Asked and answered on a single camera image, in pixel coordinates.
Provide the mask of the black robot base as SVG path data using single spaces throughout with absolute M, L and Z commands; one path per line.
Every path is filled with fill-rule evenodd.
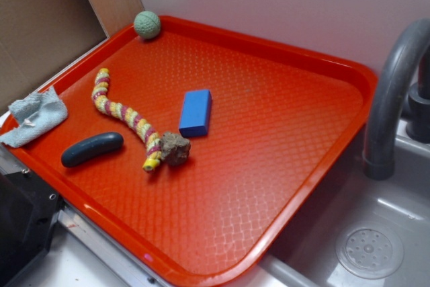
M 10 286 L 50 251 L 60 194 L 35 172 L 1 175 L 1 285 Z

